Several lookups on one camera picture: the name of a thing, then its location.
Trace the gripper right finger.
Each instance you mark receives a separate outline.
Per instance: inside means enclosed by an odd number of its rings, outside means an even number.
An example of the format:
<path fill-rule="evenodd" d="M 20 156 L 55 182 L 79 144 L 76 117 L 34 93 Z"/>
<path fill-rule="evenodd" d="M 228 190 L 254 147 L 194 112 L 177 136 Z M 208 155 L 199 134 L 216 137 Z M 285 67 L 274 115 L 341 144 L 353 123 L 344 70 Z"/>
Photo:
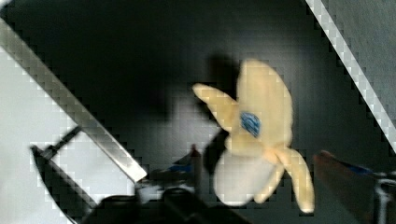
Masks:
<path fill-rule="evenodd" d="M 313 157 L 317 179 L 359 223 L 373 223 L 374 172 L 368 168 L 338 160 L 326 150 Z"/>

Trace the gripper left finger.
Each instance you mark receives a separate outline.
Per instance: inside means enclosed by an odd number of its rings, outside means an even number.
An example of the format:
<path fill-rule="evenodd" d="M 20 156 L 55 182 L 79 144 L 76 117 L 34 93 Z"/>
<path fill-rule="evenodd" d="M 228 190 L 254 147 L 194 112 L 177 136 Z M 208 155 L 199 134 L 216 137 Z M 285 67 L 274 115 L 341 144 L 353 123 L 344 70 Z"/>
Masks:
<path fill-rule="evenodd" d="M 155 180 L 165 188 L 187 187 L 199 190 L 201 184 L 202 155 L 192 144 L 190 151 L 170 167 L 155 172 Z"/>

